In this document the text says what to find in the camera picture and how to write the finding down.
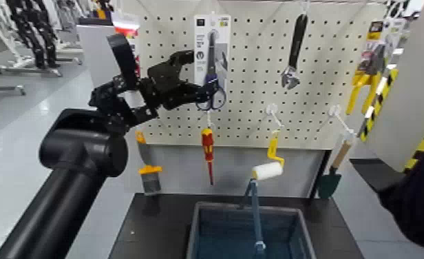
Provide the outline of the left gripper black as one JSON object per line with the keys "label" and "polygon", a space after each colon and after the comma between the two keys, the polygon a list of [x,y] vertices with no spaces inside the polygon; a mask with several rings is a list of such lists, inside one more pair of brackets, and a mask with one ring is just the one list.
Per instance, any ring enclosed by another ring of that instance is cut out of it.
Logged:
{"label": "left gripper black", "polygon": [[203,86],[178,81],[183,65],[194,62],[193,50],[174,52],[163,62],[148,69],[148,78],[139,80],[139,91],[149,109],[158,109],[163,106],[166,110],[173,110],[189,103],[205,103],[219,90],[216,80]]}

